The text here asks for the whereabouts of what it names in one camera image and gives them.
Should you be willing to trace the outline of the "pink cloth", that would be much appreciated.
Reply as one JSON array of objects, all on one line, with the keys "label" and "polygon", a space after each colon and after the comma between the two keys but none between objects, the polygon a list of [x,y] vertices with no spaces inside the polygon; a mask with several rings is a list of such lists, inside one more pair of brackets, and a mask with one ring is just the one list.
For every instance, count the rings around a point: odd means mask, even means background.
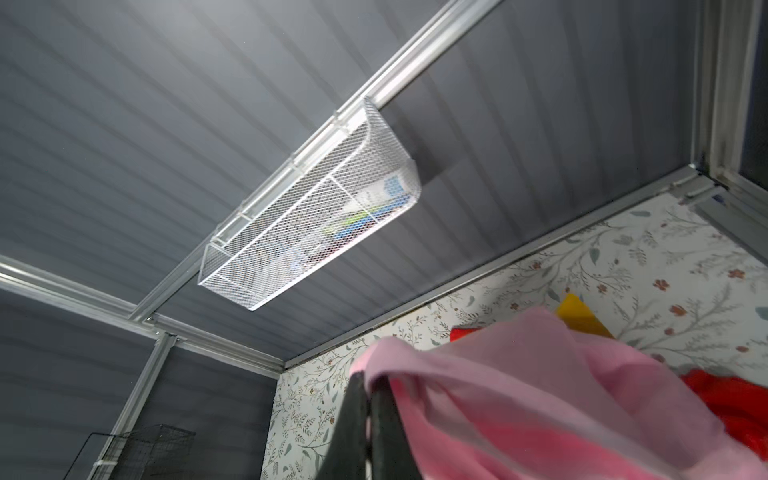
[{"label": "pink cloth", "polygon": [[531,308],[428,351],[385,337],[352,365],[390,382],[426,479],[763,479],[665,365]]}]

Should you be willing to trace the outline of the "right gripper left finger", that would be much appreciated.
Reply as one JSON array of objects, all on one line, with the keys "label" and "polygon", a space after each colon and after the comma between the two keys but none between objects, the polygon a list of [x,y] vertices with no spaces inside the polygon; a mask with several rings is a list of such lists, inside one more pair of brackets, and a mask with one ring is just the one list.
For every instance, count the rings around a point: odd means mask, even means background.
[{"label": "right gripper left finger", "polygon": [[333,436],[317,480],[361,480],[366,478],[369,399],[363,372],[349,378],[336,419]]}]

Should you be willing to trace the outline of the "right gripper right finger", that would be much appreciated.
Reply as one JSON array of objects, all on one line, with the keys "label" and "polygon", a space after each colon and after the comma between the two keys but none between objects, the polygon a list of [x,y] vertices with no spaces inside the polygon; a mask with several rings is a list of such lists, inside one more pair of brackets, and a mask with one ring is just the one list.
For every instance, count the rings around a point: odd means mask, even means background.
[{"label": "right gripper right finger", "polygon": [[387,377],[380,377],[373,383],[369,412],[372,478],[421,480]]}]

